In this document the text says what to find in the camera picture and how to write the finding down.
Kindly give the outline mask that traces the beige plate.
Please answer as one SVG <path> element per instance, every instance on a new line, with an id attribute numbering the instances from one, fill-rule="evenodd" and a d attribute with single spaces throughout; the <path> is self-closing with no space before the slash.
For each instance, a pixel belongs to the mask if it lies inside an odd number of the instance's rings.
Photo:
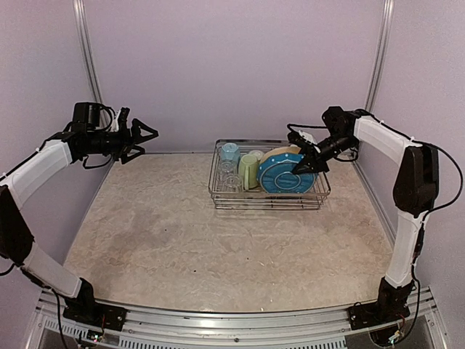
<path id="1" fill-rule="evenodd" d="M 297 146 L 297 145 L 288 145 L 288 146 L 275 148 L 270 152 L 274 156 L 274 155 L 279 155 L 279 154 L 283 154 L 283 153 L 299 154 L 300 150 L 301 150 L 301 148 L 299 146 Z"/>

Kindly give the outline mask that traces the yellow dotted plate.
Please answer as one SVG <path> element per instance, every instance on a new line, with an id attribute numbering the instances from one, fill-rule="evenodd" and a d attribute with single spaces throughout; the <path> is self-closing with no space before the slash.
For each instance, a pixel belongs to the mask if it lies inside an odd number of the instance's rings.
<path id="1" fill-rule="evenodd" d="M 273 156 L 274 153 L 275 153 L 275 149 L 272 149 L 271 151 L 266 152 L 261 158 L 260 163 L 262 164 L 263 162 L 265 162 L 269 157 Z"/>

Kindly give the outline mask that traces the blue dotted plate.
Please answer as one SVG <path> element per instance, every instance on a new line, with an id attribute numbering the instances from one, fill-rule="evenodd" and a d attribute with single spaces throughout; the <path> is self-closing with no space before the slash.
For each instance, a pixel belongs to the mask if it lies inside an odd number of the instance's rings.
<path id="1" fill-rule="evenodd" d="M 303 159 L 303 155 L 281 153 L 272 155 L 260 163 L 257 181 L 266 193 L 308 192 L 318 178 L 317 174 L 294 174 L 293 168 Z"/>

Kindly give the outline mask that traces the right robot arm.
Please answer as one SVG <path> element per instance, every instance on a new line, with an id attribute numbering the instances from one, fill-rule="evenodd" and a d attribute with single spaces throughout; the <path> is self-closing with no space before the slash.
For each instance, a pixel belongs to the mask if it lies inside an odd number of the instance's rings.
<path id="1" fill-rule="evenodd" d="M 392 190 L 397 207 L 397 232 L 392 259 L 381 279 L 378 298 L 365 311 L 380 322 L 393 316 L 406 316 L 406 302 L 414 285 L 414 269 L 424 241 L 426 216 L 439 193 L 438 154 L 430 145 L 422 145 L 388 127 L 372 113 L 357 109 L 345 111 L 329 107 L 322 115 L 329 136 L 316 143 L 298 126 L 288 124 L 288 141 L 300 149 L 301 161 L 295 175 L 328 172 L 328 161 L 340 153 L 367 143 L 391 159 L 398 168 Z"/>

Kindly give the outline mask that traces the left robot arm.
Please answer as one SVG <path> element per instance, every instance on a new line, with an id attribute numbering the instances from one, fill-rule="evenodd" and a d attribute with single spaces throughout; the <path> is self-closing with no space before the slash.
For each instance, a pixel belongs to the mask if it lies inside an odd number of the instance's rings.
<path id="1" fill-rule="evenodd" d="M 128 121 L 129 112 L 129 108 L 115 112 L 101 103 L 76 103 L 73 118 L 63 131 L 46 139 L 31 156 L 1 175 L 1 257 L 62 296 L 88 324 L 97 322 L 102 315 L 92 285 L 38 246 L 21 210 L 58 172 L 78 161 L 87 169 L 90 155 L 126 164 L 145 154 L 142 144 L 157 138 L 158 131 L 139 119 Z"/>

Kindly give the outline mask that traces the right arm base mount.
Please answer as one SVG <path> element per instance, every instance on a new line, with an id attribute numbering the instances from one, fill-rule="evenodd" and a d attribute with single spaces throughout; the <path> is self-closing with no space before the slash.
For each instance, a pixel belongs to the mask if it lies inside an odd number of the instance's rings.
<path id="1" fill-rule="evenodd" d="M 411 312 L 407 306 L 380 308 L 377 302 L 357 302 L 347 309 L 347 314 L 351 330 L 358 330 L 407 318 Z"/>

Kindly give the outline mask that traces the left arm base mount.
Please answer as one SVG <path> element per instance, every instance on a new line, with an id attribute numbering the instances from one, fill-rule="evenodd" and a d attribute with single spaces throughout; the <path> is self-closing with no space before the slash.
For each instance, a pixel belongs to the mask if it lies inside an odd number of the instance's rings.
<path id="1" fill-rule="evenodd" d="M 122 307 L 97 303 L 92 310 L 67 306 L 63 316 L 81 324 L 121 332 L 127 312 L 128 310 Z"/>

